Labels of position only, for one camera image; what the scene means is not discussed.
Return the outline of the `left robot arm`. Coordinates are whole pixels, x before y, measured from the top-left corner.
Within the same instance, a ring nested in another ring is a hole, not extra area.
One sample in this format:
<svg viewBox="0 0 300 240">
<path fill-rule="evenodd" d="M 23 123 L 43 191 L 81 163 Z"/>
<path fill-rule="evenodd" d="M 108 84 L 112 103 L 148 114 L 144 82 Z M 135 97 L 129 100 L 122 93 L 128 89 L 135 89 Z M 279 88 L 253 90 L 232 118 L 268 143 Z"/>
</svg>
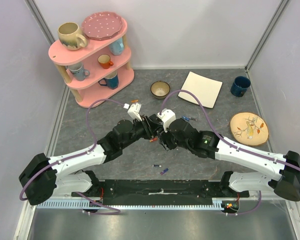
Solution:
<svg viewBox="0 0 300 240">
<path fill-rule="evenodd" d="M 63 156 L 35 155 L 18 178 L 22 186 L 20 200 L 29 201 L 32 206 L 45 202 L 61 187 L 58 180 L 77 170 L 115 160 L 139 139 L 154 137 L 161 126 L 154 114 L 150 117 L 144 115 L 141 120 L 123 119 L 90 147 Z"/>
</svg>

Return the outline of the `black remote control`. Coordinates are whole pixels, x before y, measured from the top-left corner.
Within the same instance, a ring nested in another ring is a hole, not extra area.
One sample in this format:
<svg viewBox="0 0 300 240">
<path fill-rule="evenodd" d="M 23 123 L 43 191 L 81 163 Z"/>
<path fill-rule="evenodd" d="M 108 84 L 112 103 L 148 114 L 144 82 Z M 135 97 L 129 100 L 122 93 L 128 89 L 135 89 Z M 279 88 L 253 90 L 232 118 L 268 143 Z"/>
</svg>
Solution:
<svg viewBox="0 0 300 240">
<path fill-rule="evenodd" d="M 152 125 L 162 125 L 162 120 L 156 114 L 152 114 L 148 119 Z"/>
</svg>

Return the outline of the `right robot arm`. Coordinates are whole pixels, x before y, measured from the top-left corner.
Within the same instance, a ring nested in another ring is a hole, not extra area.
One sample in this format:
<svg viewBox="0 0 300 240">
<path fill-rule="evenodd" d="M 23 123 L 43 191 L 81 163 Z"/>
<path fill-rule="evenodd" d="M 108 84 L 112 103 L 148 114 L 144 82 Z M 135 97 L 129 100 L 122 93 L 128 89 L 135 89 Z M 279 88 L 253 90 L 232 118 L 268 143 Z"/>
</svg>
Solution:
<svg viewBox="0 0 300 240">
<path fill-rule="evenodd" d="M 159 121 L 163 130 L 158 133 L 161 144 L 169 149 L 184 148 L 200 158 L 235 163 L 252 172 L 226 172 L 219 184 L 225 197 L 235 192 L 272 191 L 277 196 L 300 201 L 300 155 L 262 151 L 244 146 L 212 131 L 197 131 L 182 118 Z"/>
</svg>

